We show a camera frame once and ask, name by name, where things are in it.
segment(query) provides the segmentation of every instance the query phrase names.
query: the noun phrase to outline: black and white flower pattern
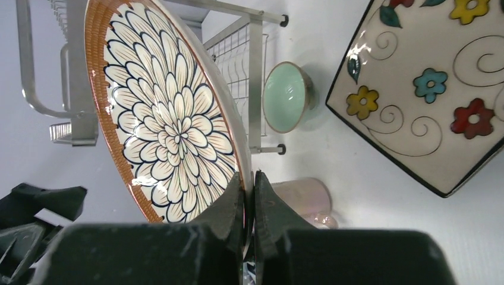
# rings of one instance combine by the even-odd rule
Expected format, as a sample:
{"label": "black and white flower pattern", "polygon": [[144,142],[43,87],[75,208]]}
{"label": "black and white flower pattern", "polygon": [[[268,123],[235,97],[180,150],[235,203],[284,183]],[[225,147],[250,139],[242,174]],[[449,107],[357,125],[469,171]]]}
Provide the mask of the black and white flower pattern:
{"label": "black and white flower pattern", "polygon": [[204,71],[164,14],[133,3],[107,31],[109,112],[135,185],[170,223],[197,217],[237,163]]}

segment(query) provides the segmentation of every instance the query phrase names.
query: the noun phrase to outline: small bowl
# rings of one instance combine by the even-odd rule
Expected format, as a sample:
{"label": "small bowl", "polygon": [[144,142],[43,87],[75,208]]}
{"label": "small bowl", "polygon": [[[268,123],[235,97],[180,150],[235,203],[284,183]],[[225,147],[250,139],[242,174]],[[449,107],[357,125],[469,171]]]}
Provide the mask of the small bowl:
{"label": "small bowl", "polygon": [[280,134],[292,131],[314,103],[313,83],[306,72],[292,62],[273,68],[263,94],[264,118],[272,130]]}

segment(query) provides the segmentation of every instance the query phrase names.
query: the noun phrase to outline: floral plate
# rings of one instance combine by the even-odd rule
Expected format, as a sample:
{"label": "floral plate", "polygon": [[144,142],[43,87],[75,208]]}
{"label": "floral plate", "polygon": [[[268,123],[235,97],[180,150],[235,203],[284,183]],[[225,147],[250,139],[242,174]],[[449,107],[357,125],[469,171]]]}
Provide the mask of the floral plate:
{"label": "floral plate", "polygon": [[149,221],[191,221],[236,171],[250,193],[250,152],[232,96],[176,15],[157,0],[89,0],[85,41],[105,139]]}
{"label": "floral plate", "polygon": [[326,104],[448,197],[504,145],[503,26],[504,1],[371,1]]}

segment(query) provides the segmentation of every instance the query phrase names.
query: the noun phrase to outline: brown rim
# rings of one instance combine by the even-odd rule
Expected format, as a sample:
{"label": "brown rim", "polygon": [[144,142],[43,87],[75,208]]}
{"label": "brown rim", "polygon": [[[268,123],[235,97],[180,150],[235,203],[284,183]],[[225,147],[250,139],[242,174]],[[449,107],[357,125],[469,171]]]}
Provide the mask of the brown rim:
{"label": "brown rim", "polygon": [[299,117],[299,119],[297,120],[297,122],[294,124],[294,126],[287,130],[287,131],[279,131],[277,130],[275,127],[273,127],[271,125],[271,123],[268,121],[267,119],[267,116],[266,116],[266,111],[264,110],[264,95],[263,95],[263,98],[262,98],[262,105],[263,105],[263,113],[264,113],[264,120],[266,121],[266,123],[268,124],[268,126],[274,130],[275,132],[279,133],[279,134],[287,134],[288,132],[291,132],[292,130],[294,130],[298,125],[299,123],[301,122],[301,120],[303,119],[303,116],[304,114],[306,113],[306,109],[308,108],[309,104],[310,104],[310,94],[309,94],[309,86],[311,83],[311,79],[310,77],[308,76],[308,74],[306,74],[306,72],[304,70],[302,70],[299,66],[297,66],[295,63],[293,62],[290,62],[290,61],[283,61],[277,65],[275,65],[275,67],[273,67],[273,69],[271,69],[271,72],[269,72],[268,74],[268,77],[266,78],[266,81],[264,82],[264,86],[266,86],[266,83],[268,82],[269,80],[269,77],[271,76],[271,74],[273,73],[273,71],[275,71],[275,69],[281,65],[292,65],[293,67],[295,67],[301,74],[301,78],[303,79],[303,84],[304,84],[304,106],[303,106],[303,111],[301,112],[301,115]]}
{"label": "brown rim", "polygon": [[[141,186],[131,184],[131,181],[134,179],[133,173],[131,171],[131,165],[123,156],[122,151],[124,146],[119,142],[119,138],[116,134],[117,125],[112,121],[112,116],[106,111],[106,108],[110,106],[110,103],[108,102],[107,95],[107,88],[109,84],[105,79],[106,76],[104,72],[104,67],[108,65],[108,63],[104,59],[103,54],[103,47],[107,45],[105,36],[107,29],[111,27],[110,19],[115,13],[118,12],[117,8],[119,8],[119,6],[123,4],[129,5],[130,2],[131,1],[129,0],[90,0],[88,2],[84,29],[87,71],[92,87],[96,113],[102,128],[103,136],[105,137],[105,141],[111,153],[112,160],[114,161],[116,168],[122,177],[122,180],[131,192],[131,195],[135,199],[135,202],[144,214],[145,218],[147,218],[149,222],[162,222],[162,218],[159,217],[155,210],[152,208],[151,201],[146,198],[145,194],[143,194]],[[153,1],[136,0],[135,2],[143,4],[151,9],[154,8],[157,11],[161,12],[168,19],[168,21],[172,23],[173,28],[177,31],[180,38],[188,43],[183,33],[180,32],[180,29],[173,24],[170,17],[168,17],[163,12],[163,10],[160,9]],[[187,46],[189,50],[191,50],[191,53],[193,54],[197,64],[203,71],[203,75],[207,80],[213,97],[217,103],[217,106],[219,107],[220,114],[222,115],[224,123],[228,130],[229,139],[231,140],[235,161],[241,176],[242,187],[244,187],[241,164],[237,156],[236,145],[234,140],[232,139],[233,135],[229,127],[228,120],[226,119],[226,116],[222,111],[221,103],[216,96],[213,81],[208,78],[206,70],[203,69],[203,65],[201,64],[191,45],[188,44]]]}

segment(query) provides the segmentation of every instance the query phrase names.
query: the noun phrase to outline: flower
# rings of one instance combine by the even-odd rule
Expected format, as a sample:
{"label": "flower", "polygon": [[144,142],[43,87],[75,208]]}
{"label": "flower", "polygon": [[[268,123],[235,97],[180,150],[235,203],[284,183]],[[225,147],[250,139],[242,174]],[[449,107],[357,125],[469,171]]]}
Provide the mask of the flower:
{"label": "flower", "polygon": [[432,68],[427,68],[420,77],[415,78],[413,81],[413,85],[417,87],[415,95],[424,97],[428,104],[434,103],[437,95],[446,91],[446,80],[448,80],[446,72],[438,72]]}
{"label": "flower", "polygon": [[376,100],[379,94],[376,90],[369,90],[367,86],[361,86],[358,94],[350,94],[346,98],[348,108],[347,114],[350,116],[357,115],[359,120],[365,120],[369,117],[370,112],[378,110]]}
{"label": "flower", "polygon": [[415,0],[390,0],[389,7],[395,8],[399,5],[403,5],[406,8],[411,7]]}
{"label": "flower", "polygon": [[455,0],[455,9],[450,13],[450,18],[459,19],[462,25],[471,24],[474,18],[488,13],[489,2],[490,0]]}
{"label": "flower", "polygon": [[166,221],[190,221],[219,198],[235,172],[226,123],[171,22],[142,4],[118,12],[106,34],[105,74],[132,183]]}
{"label": "flower", "polygon": [[452,132],[464,134],[468,140],[477,135],[485,136],[493,132],[490,120],[494,111],[485,108],[485,103],[480,98],[474,99],[467,108],[459,107],[453,113],[455,121],[451,125]]}

